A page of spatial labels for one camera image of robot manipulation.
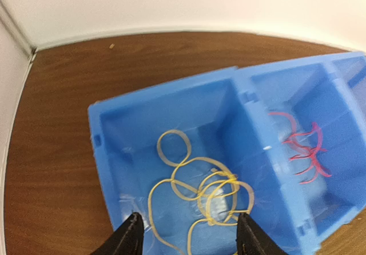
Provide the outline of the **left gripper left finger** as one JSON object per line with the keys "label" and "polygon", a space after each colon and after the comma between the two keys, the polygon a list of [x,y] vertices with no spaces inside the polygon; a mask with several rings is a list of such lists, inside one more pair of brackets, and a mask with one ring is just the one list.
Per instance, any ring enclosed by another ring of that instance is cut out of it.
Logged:
{"label": "left gripper left finger", "polygon": [[142,216],[134,212],[98,248],[98,254],[142,254],[144,223]]}

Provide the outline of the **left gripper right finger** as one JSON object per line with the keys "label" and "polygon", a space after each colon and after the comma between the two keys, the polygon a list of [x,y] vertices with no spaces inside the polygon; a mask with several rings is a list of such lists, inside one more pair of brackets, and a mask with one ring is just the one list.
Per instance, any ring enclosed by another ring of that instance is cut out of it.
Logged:
{"label": "left gripper right finger", "polygon": [[238,255],[287,255],[247,213],[241,213],[237,223]]}

